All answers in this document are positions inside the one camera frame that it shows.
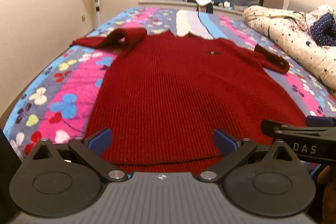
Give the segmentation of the white clothes pile on chair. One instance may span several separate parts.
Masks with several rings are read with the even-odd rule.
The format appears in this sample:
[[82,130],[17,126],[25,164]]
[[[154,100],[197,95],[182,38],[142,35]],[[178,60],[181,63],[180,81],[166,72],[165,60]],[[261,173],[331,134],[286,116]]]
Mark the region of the white clothes pile on chair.
[[187,0],[188,2],[195,2],[197,4],[197,12],[213,13],[212,0]]

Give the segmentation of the cream star-pattern duvet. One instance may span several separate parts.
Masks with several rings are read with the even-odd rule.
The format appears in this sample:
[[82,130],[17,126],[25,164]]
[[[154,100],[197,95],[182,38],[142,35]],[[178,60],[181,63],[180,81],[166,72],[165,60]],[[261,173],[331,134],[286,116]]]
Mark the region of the cream star-pattern duvet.
[[275,42],[313,76],[335,93],[335,47],[319,46],[311,35],[316,20],[327,13],[329,5],[309,13],[251,6],[244,10],[244,23]]

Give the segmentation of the navy dotted garment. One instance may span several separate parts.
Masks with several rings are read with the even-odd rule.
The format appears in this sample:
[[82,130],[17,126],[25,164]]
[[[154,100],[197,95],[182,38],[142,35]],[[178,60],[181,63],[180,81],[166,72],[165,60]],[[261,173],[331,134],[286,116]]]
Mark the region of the navy dotted garment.
[[335,20],[332,13],[327,13],[316,20],[311,28],[311,35],[319,46],[335,47]]

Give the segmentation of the red knit sweater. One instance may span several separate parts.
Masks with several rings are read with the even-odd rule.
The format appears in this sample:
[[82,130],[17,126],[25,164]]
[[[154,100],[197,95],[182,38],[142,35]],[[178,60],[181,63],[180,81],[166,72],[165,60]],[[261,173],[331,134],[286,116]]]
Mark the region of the red knit sweater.
[[100,50],[120,48],[106,70],[85,135],[105,127],[112,143],[103,158],[126,172],[198,174],[221,159],[213,131],[270,144],[261,123],[305,125],[305,114],[267,70],[288,62],[256,46],[170,31],[118,28],[107,37],[75,40]]

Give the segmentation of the colourful floral bed blanket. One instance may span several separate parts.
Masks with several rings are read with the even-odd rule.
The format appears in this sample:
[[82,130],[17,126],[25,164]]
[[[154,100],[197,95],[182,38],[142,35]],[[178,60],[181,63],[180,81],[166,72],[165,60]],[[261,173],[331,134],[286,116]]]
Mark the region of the colourful floral bed blanket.
[[[196,11],[135,7],[102,24],[92,36],[107,36],[118,27],[143,27],[149,34],[170,30],[180,35],[191,31],[207,39],[226,38],[249,50],[260,45],[288,60],[287,74],[270,72],[269,75],[289,93],[303,113],[335,116],[332,92],[272,40],[240,19]],[[24,158],[41,138],[64,143],[84,133],[105,71],[116,56],[116,52],[73,46],[33,80],[3,126],[3,133],[18,157]]]

